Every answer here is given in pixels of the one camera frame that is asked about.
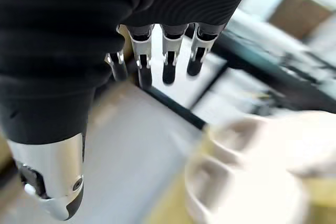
black fabric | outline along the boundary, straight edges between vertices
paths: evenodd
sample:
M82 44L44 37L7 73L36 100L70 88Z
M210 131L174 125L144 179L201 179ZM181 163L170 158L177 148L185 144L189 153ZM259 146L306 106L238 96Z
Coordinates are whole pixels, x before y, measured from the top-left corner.
M228 22L240 0L0 0L0 123L15 142L85 130L96 87L122 49L119 24ZM141 80L147 86L152 80Z

floor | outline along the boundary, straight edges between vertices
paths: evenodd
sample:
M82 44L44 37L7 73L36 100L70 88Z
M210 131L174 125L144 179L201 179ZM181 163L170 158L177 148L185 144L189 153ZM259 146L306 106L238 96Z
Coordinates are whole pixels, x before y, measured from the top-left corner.
M141 223L201 136L129 83L98 100L88 132L85 195L77 214L66 223ZM2 208L1 224L59 223L26 196L18 178L6 191L16 197Z

robotic hand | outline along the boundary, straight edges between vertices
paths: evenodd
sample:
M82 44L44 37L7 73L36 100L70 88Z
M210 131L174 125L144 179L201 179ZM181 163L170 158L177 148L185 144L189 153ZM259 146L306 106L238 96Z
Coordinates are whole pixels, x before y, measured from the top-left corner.
M187 73L196 76L240 1L0 0L0 124L26 192L59 220L79 208L95 88L111 68L117 80L127 76L120 24L142 88L152 83L152 28L161 24L163 82L172 84L188 24L196 29Z

screw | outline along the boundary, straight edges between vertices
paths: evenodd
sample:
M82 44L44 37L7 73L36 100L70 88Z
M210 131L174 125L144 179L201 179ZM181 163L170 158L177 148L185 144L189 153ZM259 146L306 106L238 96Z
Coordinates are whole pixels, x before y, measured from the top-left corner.
M72 190L76 191L80 187L80 185L82 184L82 182L83 182L82 178L80 178L79 180L77 180L76 183L73 185L74 187L72 188Z

silver metal part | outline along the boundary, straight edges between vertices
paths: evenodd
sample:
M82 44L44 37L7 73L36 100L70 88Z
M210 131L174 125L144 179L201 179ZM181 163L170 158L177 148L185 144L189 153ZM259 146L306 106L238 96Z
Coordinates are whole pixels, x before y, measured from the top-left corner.
M131 41L132 41L132 46L133 46L133 51L134 51L134 57L136 60L136 64L138 65L138 68L142 68L142 63L140 60L141 55L146 55L146 67L149 69L151 68L151 59L152 59L152 29L153 26L150 27L149 30L149 35L147 40L144 41L139 41L135 40L132 37L132 34L129 32Z
M121 50L121 51L117 52L117 57L118 57L118 63L119 63L119 64L123 64L123 62L124 62L124 51ZM116 63L112 60L110 53L107 53L107 54L106 54L106 61L107 61L108 64L110 64L111 66L113 66L114 64L116 64Z
M183 35L178 39L169 39L162 33L162 53L164 56L164 64L168 65L168 52L174 52L173 66L176 66L177 58L180 54Z
M205 56L208 52L210 52L214 42L216 41L217 37L212 39L212 40L202 40L200 39L199 36L199 25L196 25L195 31L194 31L194 36L193 36L193 41L191 45L191 55L190 58L192 61L196 60L196 53L199 48L204 48L203 55L201 56L200 62L203 63Z
M47 197L37 195L37 188L30 184L26 184L26 192L55 218L66 220L71 217L74 213L69 213L67 206L83 188L82 134L42 145L27 145L11 140L7 142L17 164L29 167L42 176Z

